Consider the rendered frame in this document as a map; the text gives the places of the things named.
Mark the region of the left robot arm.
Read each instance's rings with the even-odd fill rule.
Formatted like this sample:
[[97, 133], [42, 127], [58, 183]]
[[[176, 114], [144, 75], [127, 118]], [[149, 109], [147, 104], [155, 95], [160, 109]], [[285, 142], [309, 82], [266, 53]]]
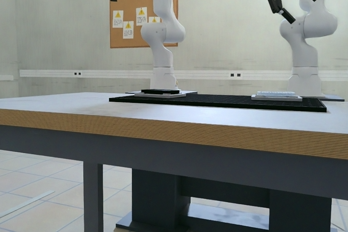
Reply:
[[324, 0], [299, 0], [299, 6], [309, 14], [294, 16], [296, 21], [292, 24], [284, 19], [279, 27], [281, 36], [293, 51], [292, 75], [288, 79], [287, 92], [294, 92], [296, 96], [325, 97], [318, 77], [318, 51], [307, 44], [306, 39], [332, 35], [338, 20], [326, 9]]

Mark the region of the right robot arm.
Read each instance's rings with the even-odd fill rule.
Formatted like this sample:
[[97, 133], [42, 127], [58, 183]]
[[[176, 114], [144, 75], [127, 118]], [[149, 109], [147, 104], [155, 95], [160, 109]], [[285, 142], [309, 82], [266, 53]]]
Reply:
[[173, 0], [153, 0], [153, 8], [163, 22], [144, 23], [140, 31], [143, 40], [151, 47], [154, 58], [150, 89], [179, 90], [174, 76], [173, 54], [163, 43], [182, 42], [186, 35], [185, 28], [175, 17]]

